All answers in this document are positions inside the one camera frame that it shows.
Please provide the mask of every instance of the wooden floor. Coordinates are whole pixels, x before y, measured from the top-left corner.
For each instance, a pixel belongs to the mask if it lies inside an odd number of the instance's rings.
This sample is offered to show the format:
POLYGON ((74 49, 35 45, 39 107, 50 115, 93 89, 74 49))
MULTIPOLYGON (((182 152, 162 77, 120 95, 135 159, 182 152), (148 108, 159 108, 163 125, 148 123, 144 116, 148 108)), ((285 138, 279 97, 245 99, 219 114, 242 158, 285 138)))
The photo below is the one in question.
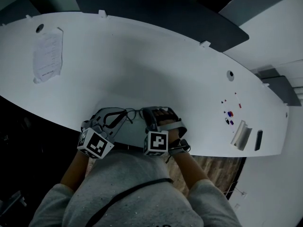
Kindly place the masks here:
MULTIPOLYGON (((233 183, 242 159, 240 157, 193 157, 206 172, 210 180, 222 192, 228 191, 230 185, 233 183)), ((167 166, 170 177, 174 180, 174 186, 187 196, 188 188, 186 187, 178 165, 172 157, 167 163, 167 166)))

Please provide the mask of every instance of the paper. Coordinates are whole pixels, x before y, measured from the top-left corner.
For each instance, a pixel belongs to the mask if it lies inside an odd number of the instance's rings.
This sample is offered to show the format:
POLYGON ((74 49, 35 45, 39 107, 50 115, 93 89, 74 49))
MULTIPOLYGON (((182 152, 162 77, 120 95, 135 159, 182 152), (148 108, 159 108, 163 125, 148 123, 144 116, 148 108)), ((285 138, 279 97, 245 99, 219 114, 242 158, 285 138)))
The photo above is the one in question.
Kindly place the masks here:
POLYGON ((42 34, 34 47, 34 83, 47 81, 49 78, 60 75, 62 68, 62 41, 63 31, 56 28, 42 34))

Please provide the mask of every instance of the dark gray panel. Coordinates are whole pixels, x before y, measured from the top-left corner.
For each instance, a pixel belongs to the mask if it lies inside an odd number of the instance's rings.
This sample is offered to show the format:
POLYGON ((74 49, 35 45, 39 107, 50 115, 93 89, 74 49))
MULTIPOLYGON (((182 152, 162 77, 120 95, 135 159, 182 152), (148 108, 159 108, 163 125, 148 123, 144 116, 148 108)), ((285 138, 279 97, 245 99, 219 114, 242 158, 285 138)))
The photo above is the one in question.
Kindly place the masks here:
POLYGON ((288 106, 301 106, 297 94, 285 76, 262 79, 262 82, 268 83, 268 87, 288 106))
POLYGON ((261 79, 262 78, 275 78, 275 77, 280 76, 279 72, 275 68, 271 68, 268 70, 260 70, 258 72, 258 74, 261 79))
POLYGON ((108 15, 125 17, 163 27, 189 38, 211 43, 224 52, 243 43, 249 36, 239 27, 191 0, 76 0, 84 13, 105 10, 108 15))
POLYGON ((0 11, 0 24, 9 24, 25 18, 26 15, 37 16, 40 13, 30 0, 16 0, 0 11))
POLYGON ((281 0, 232 0, 219 13, 240 26, 281 0))

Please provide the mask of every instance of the black phone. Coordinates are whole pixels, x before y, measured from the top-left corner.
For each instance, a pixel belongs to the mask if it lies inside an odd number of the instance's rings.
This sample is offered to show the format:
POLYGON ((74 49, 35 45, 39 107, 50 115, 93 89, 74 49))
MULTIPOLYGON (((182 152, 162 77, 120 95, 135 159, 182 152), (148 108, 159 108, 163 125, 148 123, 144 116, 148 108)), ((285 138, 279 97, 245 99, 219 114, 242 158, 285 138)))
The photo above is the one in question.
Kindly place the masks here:
POLYGON ((260 150, 262 135, 263 135, 263 131, 258 131, 257 132, 257 140, 256 140, 256 145, 255 145, 255 151, 260 150))

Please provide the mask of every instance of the white table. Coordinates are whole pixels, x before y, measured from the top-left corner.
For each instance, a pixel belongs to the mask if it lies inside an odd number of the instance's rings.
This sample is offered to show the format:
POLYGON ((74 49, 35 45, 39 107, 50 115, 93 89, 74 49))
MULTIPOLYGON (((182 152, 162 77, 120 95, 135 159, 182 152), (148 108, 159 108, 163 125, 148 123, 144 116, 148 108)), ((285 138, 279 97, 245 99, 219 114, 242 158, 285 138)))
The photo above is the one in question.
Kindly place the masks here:
MULTIPOLYGON (((77 131, 101 107, 170 106, 187 126, 191 154, 202 156, 280 154, 288 123, 288 106, 226 55, 160 27, 81 12, 44 14, 0 27, 0 95, 77 131), (36 85, 33 44, 40 24, 41 33, 63 30, 63 66, 60 76, 36 85), (241 120, 253 128, 244 151, 230 144, 234 133, 224 120, 224 99, 234 112, 234 128, 241 120), (263 138, 255 151, 258 130, 263 138)), ((129 143, 136 134, 131 131, 122 136, 129 143)))

